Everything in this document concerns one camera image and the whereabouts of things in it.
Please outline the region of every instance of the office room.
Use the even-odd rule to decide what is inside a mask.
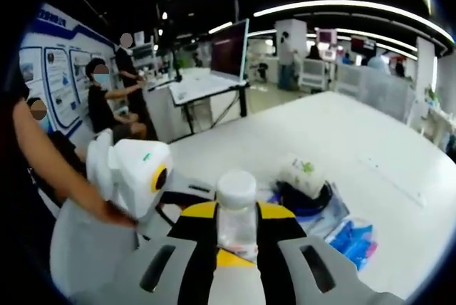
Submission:
[[[452,303],[452,0],[16,2],[17,301]]]

